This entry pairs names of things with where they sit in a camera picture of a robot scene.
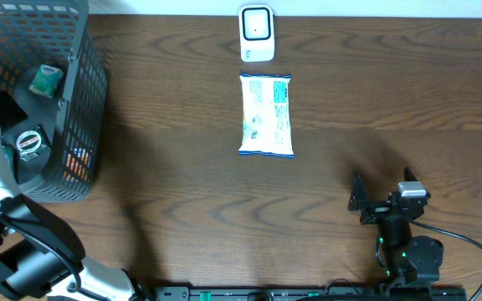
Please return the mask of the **small teal tissue pack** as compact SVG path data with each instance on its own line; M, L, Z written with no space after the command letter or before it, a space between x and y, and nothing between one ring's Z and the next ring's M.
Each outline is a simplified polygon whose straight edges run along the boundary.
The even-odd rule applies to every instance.
M63 77L62 69L41 64L28 89L34 94L53 98Z

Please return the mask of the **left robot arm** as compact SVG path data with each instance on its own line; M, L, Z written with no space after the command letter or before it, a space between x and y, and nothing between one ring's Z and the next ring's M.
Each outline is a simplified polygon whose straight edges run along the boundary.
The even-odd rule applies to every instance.
M21 192L1 140L0 294L11 300L152 298L126 271L87 257L67 222Z

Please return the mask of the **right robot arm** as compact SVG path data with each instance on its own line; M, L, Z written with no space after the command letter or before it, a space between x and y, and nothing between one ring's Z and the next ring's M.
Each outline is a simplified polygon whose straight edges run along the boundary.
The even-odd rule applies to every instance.
M387 270L388 280L381 285L385 294L394 288L428 287L439 281L444 245L431 237L415 237L410 227L424 214L429 199L429 192L408 168L385 201L369 200L361 176L353 176L347 210L359 212L362 225L378 228L376 258Z

